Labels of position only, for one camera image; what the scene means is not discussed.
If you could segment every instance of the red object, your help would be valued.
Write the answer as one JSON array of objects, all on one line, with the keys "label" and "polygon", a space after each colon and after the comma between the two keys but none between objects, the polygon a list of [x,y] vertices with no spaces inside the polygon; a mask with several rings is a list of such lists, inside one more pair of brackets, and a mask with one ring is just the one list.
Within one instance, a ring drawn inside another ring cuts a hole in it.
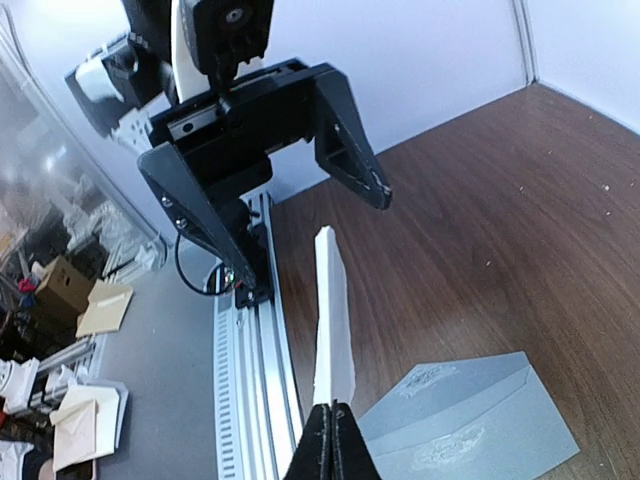
[{"label": "red object", "polygon": [[35,292],[37,288],[38,287],[29,278],[23,278],[18,284],[18,289],[22,293],[32,293]]}]

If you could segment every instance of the black cable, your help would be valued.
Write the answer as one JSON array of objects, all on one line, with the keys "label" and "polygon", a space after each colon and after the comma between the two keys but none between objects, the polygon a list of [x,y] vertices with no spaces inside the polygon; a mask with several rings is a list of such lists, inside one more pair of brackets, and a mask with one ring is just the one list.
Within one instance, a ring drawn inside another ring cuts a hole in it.
[{"label": "black cable", "polygon": [[[178,238],[176,239],[176,244],[173,249],[173,254],[176,262],[176,270],[178,271],[178,275],[180,276],[180,279],[182,280],[182,282],[187,287],[189,287],[189,290],[196,292],[200,295],[204,295],[205,297],[217,297],[219,295],[224,295],[225,293],[229,293],[231,291],[231,285],[227,287],[225,290],[221,290],[219,292],[216,292],[216,291],[210,292],[208,290],[200,290],[198,287],[192,284],[189,280],[187,280],[187,277],[185,276],[184,272],[182,271],[182,267],[180,266],[180,255],[178,254],[178,251],[180,249],[181,238],[182,238],[182,235],[178,233]],[[213,272],[211,272],[211,275],[209,276],[209,281],[207,281],[207,284],[210,283],[212,277],[215,278],[216,272],[218,272],[219,270],[224,270],[224,268],[225,268],[224,263],[220,263],[216,268],[214,268]]]}]

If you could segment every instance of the brown box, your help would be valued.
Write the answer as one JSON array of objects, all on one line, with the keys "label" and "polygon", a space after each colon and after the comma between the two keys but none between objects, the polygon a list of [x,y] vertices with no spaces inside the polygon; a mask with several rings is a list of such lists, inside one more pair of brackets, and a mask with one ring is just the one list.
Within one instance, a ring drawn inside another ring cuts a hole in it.
[{"label": "brown box", "polygon": [[78,315],[89,306],[88,297],[95,282],[62,257],[47,265],[45,271],[47,275],[36,290],[38,320],[52,332],[75,328]]}]

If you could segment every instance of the brown wooden surface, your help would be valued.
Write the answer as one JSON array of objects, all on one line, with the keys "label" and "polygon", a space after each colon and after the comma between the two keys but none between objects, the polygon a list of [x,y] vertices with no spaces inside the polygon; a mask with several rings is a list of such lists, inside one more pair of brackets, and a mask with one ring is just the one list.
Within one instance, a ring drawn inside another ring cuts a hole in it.
[{"label": "brown wooden surface", "polygon": [[544,478],[640,478],[640,138],[534,86],[379,158],[390,210],[327,181],[273,211],[305,413],[332,225],[356,415],[416,363],[524,350],[582,449]]}]

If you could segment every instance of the beige envelope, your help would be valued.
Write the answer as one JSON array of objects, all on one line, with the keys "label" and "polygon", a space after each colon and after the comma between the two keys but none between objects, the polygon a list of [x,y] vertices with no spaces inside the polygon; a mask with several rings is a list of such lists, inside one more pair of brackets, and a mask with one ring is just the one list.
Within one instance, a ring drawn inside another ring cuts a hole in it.
[{"label": "beige envelope", "polygon": [[76,338],[119,330],[132,296],[129,285],[98,280],[89,294],[89,307],[78,320]]},{"label": "beige envelope", "polygon": [[55,426],[53,471],[82,462],[96,451],[97,402],[80,402],[51,414]]},{"label": "beige envelope", "polygon": [[59,411],[69,410],[92,400],[97,403],[95,451],[82,457],[81,461],[104,457],[115,452],[118,405],[120,403],[120,395],[115,388],[72,385],[62,399]]}]

